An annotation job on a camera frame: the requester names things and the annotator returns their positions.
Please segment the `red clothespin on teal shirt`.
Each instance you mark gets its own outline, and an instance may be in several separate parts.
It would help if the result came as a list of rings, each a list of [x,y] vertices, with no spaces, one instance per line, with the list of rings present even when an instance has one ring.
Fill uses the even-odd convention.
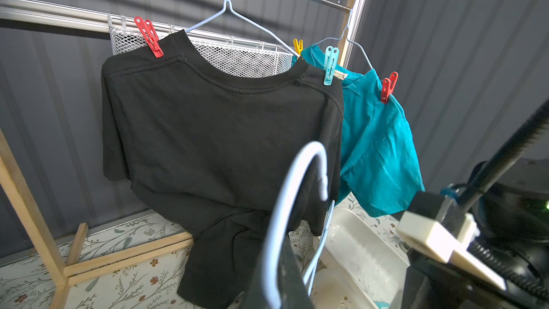
[[[382,81],[382,90],[380,100],[383,104],[389,102],[390,96],[393,94],[395,86],[398,81],[399,74],[397,72],[392,72],[388,78],[384,78]]]

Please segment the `yellow clothespin on teal shirt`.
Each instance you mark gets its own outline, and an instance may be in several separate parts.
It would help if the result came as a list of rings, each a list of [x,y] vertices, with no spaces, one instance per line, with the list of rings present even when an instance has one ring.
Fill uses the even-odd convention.
[[[302,39],[294,39],[293,46],[295,52],[300,56],[304,50],[304,44]]]

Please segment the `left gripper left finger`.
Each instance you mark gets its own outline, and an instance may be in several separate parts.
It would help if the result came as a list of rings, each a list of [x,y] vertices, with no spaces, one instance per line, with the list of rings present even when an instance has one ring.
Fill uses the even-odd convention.
[[[248,290],[240,308],[275,307],[275,255],[264,243]]]

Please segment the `blue wire hanger yellow shirt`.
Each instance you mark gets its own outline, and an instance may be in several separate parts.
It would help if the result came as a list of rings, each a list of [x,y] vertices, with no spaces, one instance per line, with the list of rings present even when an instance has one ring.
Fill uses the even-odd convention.
[[[281,187],[271,215],[262,257],[260,261],[260,288],[268,308],[281,308],[282,298],[277,284],[278,263],[287,232],[288,221],[295,204],[297,193],[308,167],[316,162],[319,197],[328,200],[327,153],[322,143],[313,141],[297,153]]]

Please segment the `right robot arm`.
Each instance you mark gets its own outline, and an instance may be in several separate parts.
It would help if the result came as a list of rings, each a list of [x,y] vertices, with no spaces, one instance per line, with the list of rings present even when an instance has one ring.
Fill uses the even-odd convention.
[[[548,161],[524,157],[547,130],[542,104],[467,183],[415,195],[403,308],[548,307]]]

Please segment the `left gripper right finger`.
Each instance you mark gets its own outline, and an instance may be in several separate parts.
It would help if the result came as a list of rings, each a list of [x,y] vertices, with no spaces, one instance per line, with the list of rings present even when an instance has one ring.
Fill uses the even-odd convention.
[[[291,248],[288,236],[285,237],[277,276],[282,309],[313,309],[313,303],[307,294],[297,259]]]

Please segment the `white plastic tray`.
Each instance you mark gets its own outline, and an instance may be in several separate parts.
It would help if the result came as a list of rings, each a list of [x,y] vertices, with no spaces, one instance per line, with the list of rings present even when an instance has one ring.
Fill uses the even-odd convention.
[[[315,308],[400,308],[409,262],[358,215],[333,213],[310,295]]]

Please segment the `black t-shirt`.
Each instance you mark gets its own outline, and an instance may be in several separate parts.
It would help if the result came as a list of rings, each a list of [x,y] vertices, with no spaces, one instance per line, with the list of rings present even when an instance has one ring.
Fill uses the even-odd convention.
[[[297,153],[327,152],[328,195],[340,187],[343,86],[297,60],[269,77],[237,77],[188,36],[108,58],[102,66],[103,172],[181,225],[194,244],[178,294],[226,308],[249,286],[284,178]]]

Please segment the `red clothespin on black shirt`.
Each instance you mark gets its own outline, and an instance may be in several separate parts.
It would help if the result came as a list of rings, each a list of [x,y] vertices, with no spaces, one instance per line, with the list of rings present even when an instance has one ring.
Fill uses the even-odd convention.
[[[159,41],[160,38],[154,28],[153,23],[150,20],[145,20],[141,17],[134,17],[134,23],[136,24],[138,30],[144,37],[148,47],[151,49],[154,56],[159,59],[164,56]]]

